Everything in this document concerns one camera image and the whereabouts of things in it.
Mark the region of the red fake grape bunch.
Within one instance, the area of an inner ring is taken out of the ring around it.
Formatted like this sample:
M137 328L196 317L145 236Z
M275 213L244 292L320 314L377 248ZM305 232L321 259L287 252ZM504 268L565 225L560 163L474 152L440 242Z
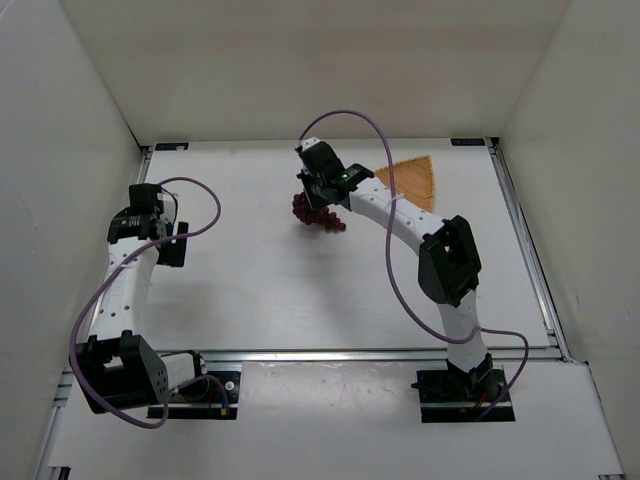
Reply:
M293 196L292 213L307 226L319 226L330 232L344 232L346 230L346 224L327 207L313 210L304 192Z

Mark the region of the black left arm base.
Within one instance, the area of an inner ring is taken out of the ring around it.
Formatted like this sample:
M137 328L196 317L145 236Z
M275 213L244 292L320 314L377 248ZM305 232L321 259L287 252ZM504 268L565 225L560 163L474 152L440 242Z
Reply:
M179 389L172 395L168 409L169 420L232 421L237 419L242 380L240 366L209 369L207 374L215 377L224 387L227 402L222 404L223 396L218 384L205 379Z

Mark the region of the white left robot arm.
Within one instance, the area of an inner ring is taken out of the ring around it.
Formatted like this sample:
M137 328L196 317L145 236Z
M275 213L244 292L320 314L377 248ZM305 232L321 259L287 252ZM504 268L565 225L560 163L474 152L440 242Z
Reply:
M143 337L153 270L184 266L187 234L186 222L163 213L133 215L129 208L109 226L108 274L118 275L100 295L97 319L75 352L86 383L117 410L160 404L205 373L199 353L161 356Z

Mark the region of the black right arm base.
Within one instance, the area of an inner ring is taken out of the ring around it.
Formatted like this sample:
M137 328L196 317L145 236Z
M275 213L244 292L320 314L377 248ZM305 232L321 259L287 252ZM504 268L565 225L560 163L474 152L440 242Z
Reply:
M448 370L419 370L411 387L418 392L422 423L515 422L503 369L467 390Z

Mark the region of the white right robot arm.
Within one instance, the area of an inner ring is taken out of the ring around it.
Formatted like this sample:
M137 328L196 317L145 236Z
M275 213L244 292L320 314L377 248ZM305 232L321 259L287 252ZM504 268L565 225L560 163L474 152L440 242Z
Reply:
M359 164L337 171L331 179L305 169L297 178L311 210L340 205L385 228L385 263L395 293L399 287L392 272L391 238L416 254L418 285L436 304L444 331L431 329L416 315L414 321L447 344L450 383L470 398L497 399L503 389L481 334L477 288L482 266L469 222L459 215L446 219L420 208Z

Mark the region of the woven triangular fruit bowl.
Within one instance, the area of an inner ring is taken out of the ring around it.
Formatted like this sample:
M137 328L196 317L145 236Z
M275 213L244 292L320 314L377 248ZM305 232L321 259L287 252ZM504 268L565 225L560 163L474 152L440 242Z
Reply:
M435 197L435 179L432 160L429 155L414 157L395 162L393 169L388 166L376 169L374 174L382 183L391 185L391 171L394 172L396 192L420 207L422 210L433 210Z

